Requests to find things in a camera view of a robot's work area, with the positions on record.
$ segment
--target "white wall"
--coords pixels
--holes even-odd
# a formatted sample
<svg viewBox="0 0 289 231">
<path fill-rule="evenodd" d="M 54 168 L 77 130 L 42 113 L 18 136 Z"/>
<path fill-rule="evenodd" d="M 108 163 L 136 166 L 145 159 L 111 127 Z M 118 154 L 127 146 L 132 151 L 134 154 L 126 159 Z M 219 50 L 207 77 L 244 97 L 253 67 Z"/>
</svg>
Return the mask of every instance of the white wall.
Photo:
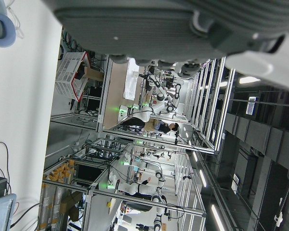
<svg viewBox="0 0 289 231">
<path fill-rule="evenodd" d="M 16 221 L 39 202 L 61 25 L 39 0 L 16 0 L 12 9 L 25 38 L 0 49 L 0 141 L 9 147 L 11 186 L 20 203 Z M 0 145 L 5 174 L 6 161 Z M 33 230 L 37 215 L 35 207 L 13 231 Z"/>
</svg>

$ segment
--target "blue headphones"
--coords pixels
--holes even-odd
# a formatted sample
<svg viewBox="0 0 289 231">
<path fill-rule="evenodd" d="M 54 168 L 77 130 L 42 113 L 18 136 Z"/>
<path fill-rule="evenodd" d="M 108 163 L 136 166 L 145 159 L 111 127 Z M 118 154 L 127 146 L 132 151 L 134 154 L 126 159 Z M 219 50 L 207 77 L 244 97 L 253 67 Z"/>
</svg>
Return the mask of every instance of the blue headphones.
<svg viewBox="0 0 289 231">
<path fill-rule="evenodd" d="M 6 9 L 3 0 L 0 0 L 0 22 L 2 36 L 0 36 L 0 47 L 9 47 L 16 40 L 16 31 L 13 22 L 5 15 Z"/>
</svg>

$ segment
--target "blue shirt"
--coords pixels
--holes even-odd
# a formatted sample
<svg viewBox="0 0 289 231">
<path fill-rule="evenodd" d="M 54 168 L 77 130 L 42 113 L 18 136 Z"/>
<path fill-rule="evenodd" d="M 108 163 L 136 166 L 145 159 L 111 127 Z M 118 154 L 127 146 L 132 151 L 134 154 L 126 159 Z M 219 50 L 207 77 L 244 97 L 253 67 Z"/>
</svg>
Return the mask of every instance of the blue shirt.
<svg viewBox="0 0 289 231">
<path fill-rule="evenodd" d="M 156 124 L 156 125 L 154 126 L 154 128 L 155 128 L 155 131 L 154 131 L 154 132 L 155 132 L 156 134 L 162 133 L 161 131 L 159 131 L 159 127 L 160 127 L 161 124 L 164 124 L 164 122 L 160 120 L 160 121 L 158 122 L 158 124 Z"/>
</svg>

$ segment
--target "ceiling light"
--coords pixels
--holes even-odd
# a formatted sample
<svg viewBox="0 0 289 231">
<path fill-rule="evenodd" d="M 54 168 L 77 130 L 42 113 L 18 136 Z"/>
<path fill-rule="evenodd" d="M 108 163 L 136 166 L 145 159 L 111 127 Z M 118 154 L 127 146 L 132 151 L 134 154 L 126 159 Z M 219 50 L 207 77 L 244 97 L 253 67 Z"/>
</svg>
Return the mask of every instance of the ceiling light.
<svg viewBox="0 0 289 231">
<path fill-rule="evenodd" d="M 217 226 L 218 226 L 219 230 L 220 231 L 225 231 L 225 229 L 223 227 L 223 224 L 222 224 L 222 221 L 220 219 L 220 216 L 217 213 L 217 210 L 216 210 L 215 206 L 212 205 L 211 209 L 212 209 L 212 212 L 213 212 L 213 215 L 214 215 L 214 218 L 216 220 L 216 223 L 217 223 Z"/>
<path fill-rule="evenodd" d="M 226 87 L 227 85 L 228 85 L 227 81 L 225 81 L 225 82 L 220 82 L 220 88 L 221 88 L 221 87 Z"/>
<path fill-rule="evenodd" d="M 253 83 L 253 82 L 257 82 L 257 81 L 260 81 L 260 79 L 257 79 L 257 78 L 252 77 L 252 76 L 247 76 L 247 77 L 240 78 L 239 83 L 245 84 L 245 83 Z"/>
<path fill-rule="evenodd" d="M 198 161 L 198 158 L 197 158 L 197 156 L 196 156 L 196 152 L 195 151 L 193 151 L 193 156 L 194 156 L 194 158 L 195 158 L 195 160 L 196 160 L 196 162 Z"/>
<path fill-rule="evenodd" d="M 201 178 L 201 181 L 202 181 L 202 184 L 203 184 L 203 187 L 207 187 L 207 182 L 206 182 L 206 179 L 204 178 L 204 175 L 203 175 L 203 172 L 202 170 L 199 170 L 199 174 L 200 174 L 200 178 Z"/>
</svg>

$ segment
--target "plastic basket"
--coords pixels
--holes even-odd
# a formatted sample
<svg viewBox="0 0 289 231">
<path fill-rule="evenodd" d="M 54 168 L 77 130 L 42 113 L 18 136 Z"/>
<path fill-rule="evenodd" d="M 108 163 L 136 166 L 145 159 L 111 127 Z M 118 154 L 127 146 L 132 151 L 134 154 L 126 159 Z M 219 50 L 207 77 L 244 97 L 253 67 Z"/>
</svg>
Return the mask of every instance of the plastic basket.
<svg viewBox="0 0 289 231">
<path fill-rule="evenodd" d="M 87 77 L 76 79 L 76 72 L 81 64 L 90 67 L 88 54 L 86 52 L 68 52 L 64 56 L 60 67 L 57 70 L 55 86 L 61 95 L 81 100 L 83 90 L 88 82 Z"/>
</svg>

